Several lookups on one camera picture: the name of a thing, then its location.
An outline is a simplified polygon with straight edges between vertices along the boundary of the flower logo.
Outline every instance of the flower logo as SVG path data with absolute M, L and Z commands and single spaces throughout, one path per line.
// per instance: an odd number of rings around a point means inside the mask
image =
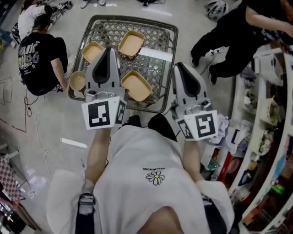
M 146 178 L 154 185 L 160 185 L 161 182 L 165 179 L 165 176 L 161 175 L 160 170 L 157 170 L 147 174 Z

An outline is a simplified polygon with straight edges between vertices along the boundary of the wire basket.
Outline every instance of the wire basket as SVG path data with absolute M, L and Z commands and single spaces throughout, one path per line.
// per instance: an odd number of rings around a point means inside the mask
M 130 59 L 119 53 L 119 43 L 124 35 L 131 30 L 144 34 L 143 47 L 172 53 L 172 62 L 140 54 Z M 127 108 L 162 113 L 166 109 L 168 100 L 177 35 L 178 29 L 175 26 L 156 21 L 130 16 L 93 16 L 81 41 L 73 72 L 77 70 L 87 71 L 89 63 L 82 57 L 81 52 L 84 46 L 91 41 L 96 41 L 103 47 L 113 47 L 119 57 L 120 79 L 134 70 L 139 72 L 152 87 L 152 93 L 147 100 L 136 102 L 129 98 Z M 75 96 L 72 89 L 69 89 L 69 96 L 74 100 L 85 100 L 85 98 Z

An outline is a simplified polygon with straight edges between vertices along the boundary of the checkered cloth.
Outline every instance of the checkered cloth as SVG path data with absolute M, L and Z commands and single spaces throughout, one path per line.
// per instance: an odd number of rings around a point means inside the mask
M 12 172 L 8 160 L 0 157 L 0 181 L 8 197 L 13 202 L 21 200 L 22 194 L 16 186 L 16 180 L 13 178 Z

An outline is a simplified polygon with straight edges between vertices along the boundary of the black t-shirt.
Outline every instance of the black t-shirt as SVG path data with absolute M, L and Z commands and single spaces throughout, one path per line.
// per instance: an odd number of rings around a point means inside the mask
M 57 78 L 51 61 L 58 58 L 55 38 L 50 34 L 33 32 L 25 37 L 18 50 L 18 67 L 27 89 L 34 95 L 53 89 Z
M 234 24 L 243 37 L 245 37 L 246 33 L 255 34 L 262 44 L 267 44 L 272 40 L 283 38 L 285 33 L 282 31 L 269 31 L 249 25 L 245 18 L 246 6 L 249 6 L 260 15 L 281 21 L 288 21 L 281 7 L 280 0 L 243 0 L 239 7 L 229 12 L 226 15 L 226 20 L 224 16 L 223 20 L 230 24 Z

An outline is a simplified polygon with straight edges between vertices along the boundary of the paper tray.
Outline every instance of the paper tray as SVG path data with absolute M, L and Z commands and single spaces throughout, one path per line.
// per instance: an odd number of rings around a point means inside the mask
M 91 64 L 95 57 L 97 57 L 103 50 L 103 46 L 98 42 L 93 41 L 82 50 L 82 55 Z
M 130 71 L 121 80 L 121 85 L 129 90 L 129 95 L 136 101 L 145 100 L 152 92 L 150 84 L 137 71 Z
M 126 56 L 133 57 L 139 52 L 144 40 L 145 36 L 142 33 L 128 31 L 120 42 L 118 50 Z

